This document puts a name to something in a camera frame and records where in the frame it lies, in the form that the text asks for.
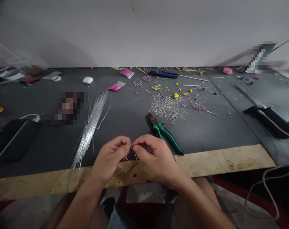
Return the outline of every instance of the black table surface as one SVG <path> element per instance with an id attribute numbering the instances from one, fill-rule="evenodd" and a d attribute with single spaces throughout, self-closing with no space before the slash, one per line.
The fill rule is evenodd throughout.
<path id="1" fill-rule="evenodd" d="M 211 82 L 205 82 L 204 86 L 213 86 L 210 90 L 218 92 L 219 95 L 201 92 L 200 96 L 205 102 L 206 109 L 217 114 L 218 117 L 193 108 L 185 108 L 189 116 L 186 115 L 185 120 L 176 119 L 173 126 L 171 126 L 172 120 L 159 119 L 165 123 L 165 127 L 173 134 L 183 152 L 196 153 L 263 143 L 266 144 L 265 147 L 268 150 L 274 151 L 276 161 L 282 158 L 281 155 L 284 155 L 282 160 L 284 161 L 289 156 L 289 139 L 276 139 L 281 146 L 279 153 L 273 146 L 274 143 L 271 144 L 271 137 L 265 130 L 253 118 L 242 113 L 243 110 L 252 106 L 252 103 L 231 84 L 242 81 L 238 80 L 235 75 L 223 74 L 218 67 L 215 68 L 215 72 L 205 68 L 203 70 L 206 71 L 203 76 L 199 74 L 193 76 L 194 73 L 188 72 L 181 74 L 211 80 Z M 93 105 L 98 95 L 117 81 L 123 81 L 126 83 L 125 87 L 118 92 L 108 92 L 108 98 L 98 123 L 110 105 L 111 108 L 100 129 L 95 130 L 94 150 L 91 143 L 83 159 L 82 167 L 92 165 L 103 144 L 114 137 L 124 135 L 133 141 L 149 133 L 150 126 L 145 115 L 154 97 L 143 88 L 134 86 L 134 81 L 142 79 L 144 73 L 133 68 L 135 75 L 128 79 L 112 68 L 61 68 L 44 70 L 41 76 L 52 71 L 62 72 L 60 74 L 62 80 L 54 82 L 42 79 L 33 86 L 15 82 L 0 85 L 0 106 L 4 108 L 0 114 L 0 129 L 10 120 L 18 119 L 26 114 L 38 114 L 42 119 L 47 114 L 54 114 L 54 109 L 65 92 L 85 92 Z M 92 84 L 87 85 L 82 82 L 86 76 L 93 78 Z M 257 75 L 247 74 L 248 78 L 253 76 Z M 224 79 L 213 79 L 214 77 L 224 77 Z M 285 107 L 289 112 L 289 82 L 272 73 L 260 74 L 260 77 L 261 79 L 255 81 L 253 86 L 248 87 L 252 93 L 262 99 L 263 103 L 268 103 L 266 105 L 270 106 L 270 103 L 273 103 Z M 184 77 L 175 80 L 166 79 L 167 82 L 165 82 L 153 76 L 152 81 L 156 80 L 161 87 L 168 87 L 170 91 L 176 91 L 179 87 L 187 91 L 190 87 L 184 87 L 183 84 L 201 83 L 201 81 Z M 154 91 L 151 86 L 149 82 L 143 81 L 143 87 L 153 95 L 157 95 L 159 92 Z M 20 161 L 11 164 L 0 162 L 0 178 L 71 168 L 76 152 L 76 150 L 73 152 L 73 149 L 85 127 L 85 116 L 87 117 L 86 110 L 79 116 L 75 125 L 44 125 Z"/>

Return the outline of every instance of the hand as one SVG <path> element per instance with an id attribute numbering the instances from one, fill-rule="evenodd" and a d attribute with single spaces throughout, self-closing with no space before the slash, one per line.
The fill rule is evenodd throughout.
<path id="1" fill-rule="evenodd" d="M 180 174 L 180 168 L 163 139 L 152 135 L 143 135 L 132 144 L 137 157 L 143 161 L 150 170 L 158 177 L 169 183 L 175 182 Z M 151 148 L 150 154 L 145 149 Z"/>
<path id="2" fill-rule="evenodd" d="M 101 183 L 107 183 L 114 175 L 119 161 L 125 159 L 130 149 L 131 139 L 118 136 L 102 146 L 91 170 L 91 177 Z"/>

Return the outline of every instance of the blue handle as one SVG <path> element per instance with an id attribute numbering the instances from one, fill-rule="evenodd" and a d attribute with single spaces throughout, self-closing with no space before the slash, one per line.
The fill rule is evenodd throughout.
<path id="1" fill-rule="evenodd" d="M 149 75 L 154 75 L 154 76 L 159 76 L 159 77 L 165 77 L 165 78 L 170 78 L 170 79 L 176 79 L 178 77 L 178 74 L 176 73 L 170 73 L 170 72 L 165 72 L 165 71 L 148 71 Z"/>

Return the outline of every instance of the shorts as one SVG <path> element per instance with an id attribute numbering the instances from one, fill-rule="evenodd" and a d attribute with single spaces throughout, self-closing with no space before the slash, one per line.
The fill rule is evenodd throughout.
<path id="1" fill-rule="evenodd" d="M 101 204 L 101 207 L 109 218 L 107 229 L 139 229 L 138 225 L 131 218 L 124 213 L 118 213 L 113 197 L 105 200 Z M 169 204 L 166 204 L 166 208 L 157 216 L 154 222 L 154 228 L 182 229 Z"/>

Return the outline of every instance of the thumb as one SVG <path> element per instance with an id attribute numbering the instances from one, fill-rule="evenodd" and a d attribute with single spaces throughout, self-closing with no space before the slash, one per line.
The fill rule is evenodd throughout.
<path id="1" fill-rule="evenodd" d="M 137 157 L 143 161 L 144 163 L 147 163 L 149 160 L 151 160 L 152 155 L 146 151 L 142 146 L 140 145 L 135 145 L 134 150 L 137 154 Z"/>
<path id="2" fill-rule="evenodd" d="M 130 145 L 124 145 L 119 147 L 115 152 L 114 152 L 114 157 L 116 160 L 121 161 L 123 158 L 125 159 L 127 151 L 130 149 Z"/>

